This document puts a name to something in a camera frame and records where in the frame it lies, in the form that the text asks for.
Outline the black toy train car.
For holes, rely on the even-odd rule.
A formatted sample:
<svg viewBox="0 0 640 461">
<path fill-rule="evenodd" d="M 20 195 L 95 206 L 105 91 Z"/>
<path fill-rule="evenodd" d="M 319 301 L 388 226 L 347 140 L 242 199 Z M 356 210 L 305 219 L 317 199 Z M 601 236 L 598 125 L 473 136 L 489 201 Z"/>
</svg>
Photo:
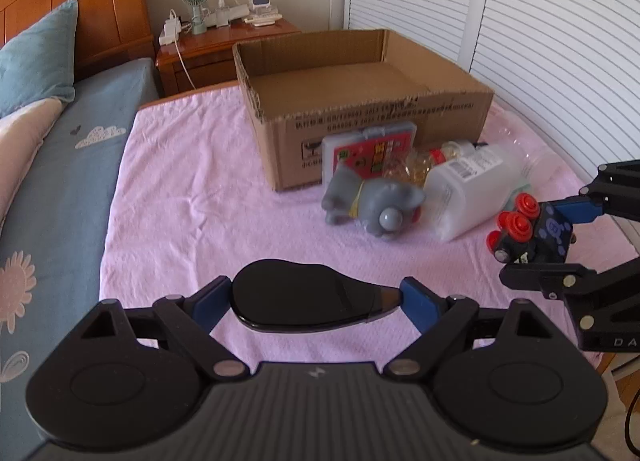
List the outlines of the black toy train car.
<svg viewBox="0 0 640 461">
<path fill-rule="evenodd" d="M 574 242 L 573 224 L 549 202 L 521 192 L 512 210 L 497 216 L 486 245 L 501 264 L 562 264 Z"/>
</svg>

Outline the black oval brush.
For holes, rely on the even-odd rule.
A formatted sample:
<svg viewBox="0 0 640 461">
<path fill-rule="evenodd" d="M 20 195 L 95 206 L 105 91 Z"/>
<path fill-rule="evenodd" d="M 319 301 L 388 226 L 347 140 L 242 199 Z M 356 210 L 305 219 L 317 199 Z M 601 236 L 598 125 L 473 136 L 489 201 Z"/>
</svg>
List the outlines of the black oval brush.
<svg viewBox="0 0 640 461">
<path fill-rule="evenodd" d="M 323 265 L 261 259 L 232 280 L 230 305 L 250 329 L 311 333 L 349 327 L 392 313 L 398 288 L 374 285 Z"/>
</svg>

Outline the white cotton swab box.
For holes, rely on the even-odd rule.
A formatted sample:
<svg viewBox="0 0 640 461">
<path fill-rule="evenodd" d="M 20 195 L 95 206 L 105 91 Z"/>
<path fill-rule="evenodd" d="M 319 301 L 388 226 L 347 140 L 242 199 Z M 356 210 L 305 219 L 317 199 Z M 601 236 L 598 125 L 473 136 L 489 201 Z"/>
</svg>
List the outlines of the white cotton swab box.
<svg viewBox="0 0 640 461">
<path fill-rule="evenodd" d="M 498 215 L 524 180 L 525 158 L 507 144 L 486 144 L 434 167 L 424 184 L 424 226 L 448 242 Z"/>
</svg>

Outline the grey plush toy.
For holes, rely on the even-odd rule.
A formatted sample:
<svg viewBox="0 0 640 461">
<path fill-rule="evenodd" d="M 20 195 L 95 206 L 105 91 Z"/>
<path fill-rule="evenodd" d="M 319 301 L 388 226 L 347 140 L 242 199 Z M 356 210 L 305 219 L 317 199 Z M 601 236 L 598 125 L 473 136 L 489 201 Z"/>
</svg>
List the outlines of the grey plush toy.
<svg viewBox="0 0 640 461">
<path fill-rule="evenodd" d="M 420 219 L 425 192 L 415 184 L 388 177 L 363 179 L 341 164 L 321 200 L 326 223 L 358 220 L 369 235 L 390 239 Z"/>
</svg>

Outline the clear plastic jar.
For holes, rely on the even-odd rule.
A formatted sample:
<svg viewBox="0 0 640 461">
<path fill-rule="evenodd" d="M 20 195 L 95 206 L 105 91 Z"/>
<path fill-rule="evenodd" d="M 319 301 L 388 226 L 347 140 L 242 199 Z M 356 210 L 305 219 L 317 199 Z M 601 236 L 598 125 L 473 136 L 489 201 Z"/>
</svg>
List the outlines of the clear plastic jar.
<svg viewBox="0 0 640 461">
<path fill-rule="evenodd" d="M 495 140 L 515 156 L 521 175 L 533 187 L 541 187 L 561 168 L 562 160 L 558 155 L 527 128 L 499 127 Z"/>
</svg>

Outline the pink cloth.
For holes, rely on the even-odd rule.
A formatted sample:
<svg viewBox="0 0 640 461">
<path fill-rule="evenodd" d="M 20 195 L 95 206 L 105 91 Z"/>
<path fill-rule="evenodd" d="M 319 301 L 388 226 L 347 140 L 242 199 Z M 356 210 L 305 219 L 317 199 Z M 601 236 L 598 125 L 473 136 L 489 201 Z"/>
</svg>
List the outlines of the pink cloth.
<svg viewBox="0 0 640 461">
<path fill-rule="evenodd" d="M 448 243 L 422 225 L 385 241 L 358 224 L 324 222 L 321 186 L 274 192 L 266 181 L 239 86 L 200 92 L 140 110 L 126 143 L 101 263 L 100 299 L 150 307 L 168 294 L 189 296 L 218 276 L 233 278 L 258 259 L 322 264 L 344 275 L 397 288 L 415 277 L 440 296 L 471 296 L 480 306 L 506 307 L 530 296 L 575 342 L 562 303 L 518 293 L 499 281 L 487 250 L 491 227 Z M 611 231 L 636 251 L 608 218 L 577 228 L 570 261 L 587 266 L 591 236 Z M 261 361 L 379 367 L 419 333 L 402 311 L 364 325 L 316 334 L 250 331 L 229 311 L 213 338 L 255 369 Z"/>
</svg>

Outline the blue bed sheet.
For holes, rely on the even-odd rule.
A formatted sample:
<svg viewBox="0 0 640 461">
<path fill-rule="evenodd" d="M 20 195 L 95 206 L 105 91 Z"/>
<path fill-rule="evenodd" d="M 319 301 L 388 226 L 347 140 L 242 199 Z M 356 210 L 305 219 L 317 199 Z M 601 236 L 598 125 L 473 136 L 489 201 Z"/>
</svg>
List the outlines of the blue bed sheet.
<svg viewBox="0 0 640 461">
<path fill-rule="evenodd" d="M 29 377 L 99 296 L 120 161 L 137 111 L 158 97 L 154 65 L 132 60 L 82 80 L 18 188 L 1 230 L 1 456 L 40 442 Z"/>
</svg>

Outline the clear bottle red cap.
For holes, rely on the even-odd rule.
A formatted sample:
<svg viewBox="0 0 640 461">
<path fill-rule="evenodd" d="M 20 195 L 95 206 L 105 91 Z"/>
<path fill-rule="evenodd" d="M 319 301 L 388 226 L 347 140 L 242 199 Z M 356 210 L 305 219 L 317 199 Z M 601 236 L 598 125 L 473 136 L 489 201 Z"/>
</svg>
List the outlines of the clear bottle red cap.
<svg viewBox="0 0 640 461">
<path fill-rule="evenodd" d="M 450 155 L 442 149 L 418 151 L 412 149 L 400 164 L 400 178 L 418 187 L 423 187 L 431 170 L 450 160 Z"/>
</svg>

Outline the red card box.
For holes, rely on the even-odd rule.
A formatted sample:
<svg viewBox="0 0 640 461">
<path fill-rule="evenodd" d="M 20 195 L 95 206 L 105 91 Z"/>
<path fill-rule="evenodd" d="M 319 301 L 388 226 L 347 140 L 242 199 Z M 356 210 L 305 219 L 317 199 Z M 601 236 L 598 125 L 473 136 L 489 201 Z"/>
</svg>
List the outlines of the red card box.
<svg viewBox="0 0 640 461">
<path fill-rule="evenodd" d="M 363 179 L 380 177 L 386 165 L 409 153 L 417 130 L 416 124 L 405 121 L 324 137 L 321 143 L 322 186 L 329 186 L 341 164 Z"/>
</svg>

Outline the white louvered door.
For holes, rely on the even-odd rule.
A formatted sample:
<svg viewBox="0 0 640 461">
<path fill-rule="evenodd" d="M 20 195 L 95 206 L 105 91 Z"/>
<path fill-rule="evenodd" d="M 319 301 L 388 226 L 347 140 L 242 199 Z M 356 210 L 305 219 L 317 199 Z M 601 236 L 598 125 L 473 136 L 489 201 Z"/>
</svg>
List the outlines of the white louvered door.
<svg viewBox="0 0 640 461">
<path fill-rule="evenodd" d="M 456 62 L 582 176 L 639 154 L 639 0 L 345 0 Z"/>
</svg>

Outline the pink pillow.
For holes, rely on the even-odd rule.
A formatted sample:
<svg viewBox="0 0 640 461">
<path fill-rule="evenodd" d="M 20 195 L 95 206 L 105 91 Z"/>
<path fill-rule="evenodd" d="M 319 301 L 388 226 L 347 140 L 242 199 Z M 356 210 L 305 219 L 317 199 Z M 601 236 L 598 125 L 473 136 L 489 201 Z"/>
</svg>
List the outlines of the pink pillow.
<svg viewBox="0 0 640 461">
<path fill-rule="evenodd" d="M 64 106 L 58 98 L 29 103 L 1 119 L 0 212 L 1 224 L 26 177 L 32 161 Z"/>
</svg>

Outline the cardboard box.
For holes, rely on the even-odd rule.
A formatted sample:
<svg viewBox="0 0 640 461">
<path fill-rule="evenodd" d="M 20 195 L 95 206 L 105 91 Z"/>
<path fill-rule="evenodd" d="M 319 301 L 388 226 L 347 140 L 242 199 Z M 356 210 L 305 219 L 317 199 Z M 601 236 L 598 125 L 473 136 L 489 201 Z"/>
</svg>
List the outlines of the cardboard box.
<svg viewBox="0 0 640 461">
<path fill-rule="evenodd" d="M 402 121 L 416 144 L 480 138 L 492 90 L 391 30 L 298 33 L 239 43 L 236 77 L 274 191 L 321 179 L 326 136 Z"/>
</svg>

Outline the white power strip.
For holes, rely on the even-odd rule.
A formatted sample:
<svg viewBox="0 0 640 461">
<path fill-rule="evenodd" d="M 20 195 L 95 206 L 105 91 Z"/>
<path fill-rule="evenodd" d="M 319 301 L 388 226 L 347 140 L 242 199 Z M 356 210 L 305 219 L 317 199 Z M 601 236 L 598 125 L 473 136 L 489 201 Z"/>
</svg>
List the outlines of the white power strip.
<svg viewBox="0 0 640 461">
<path fill-rule="evenodd" d="M 158 43 L 160 46 L 168 46 L 177 43 L 181 31 L 181 20 L 175 10 L 171 9 L 169 11 L 168 18 L 165 20 L 163 31 L 160 33 L 160 36 L 158 36 Z"/>
</svg>

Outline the white box on nightstand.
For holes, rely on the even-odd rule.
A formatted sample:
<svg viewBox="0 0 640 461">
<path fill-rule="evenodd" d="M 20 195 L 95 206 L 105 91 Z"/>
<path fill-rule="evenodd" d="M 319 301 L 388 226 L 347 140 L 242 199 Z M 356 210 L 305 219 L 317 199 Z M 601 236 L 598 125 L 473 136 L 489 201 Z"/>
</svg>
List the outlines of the white box on nightstand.
<svg viewBox="0 0 640 461">
<path fill-rule="evenodd" d="M 233 21 L 242 20 L 249 15 L 248 5 L 224 7 L 206 13 L 204 22 L 208 28 L 218 28 L 218 26 L 227 26 Z"/>
</svg>

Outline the white remote control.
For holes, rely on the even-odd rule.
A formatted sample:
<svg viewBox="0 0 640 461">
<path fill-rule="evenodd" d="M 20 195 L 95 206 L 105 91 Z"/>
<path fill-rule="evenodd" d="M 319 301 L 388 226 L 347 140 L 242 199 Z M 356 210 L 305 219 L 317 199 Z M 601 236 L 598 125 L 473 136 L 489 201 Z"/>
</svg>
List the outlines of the white remote control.
<svg viewBox="0 0 640 461">
<path fill-rule="evenodd" d="M 275 25 L 282 19 L 280 13 L 269 14 L 252 14 L 243 19 L 243 22 L 247 25 L 254 26 L 254 28 L 263 28 L 264 26 Z"/>
</svg>

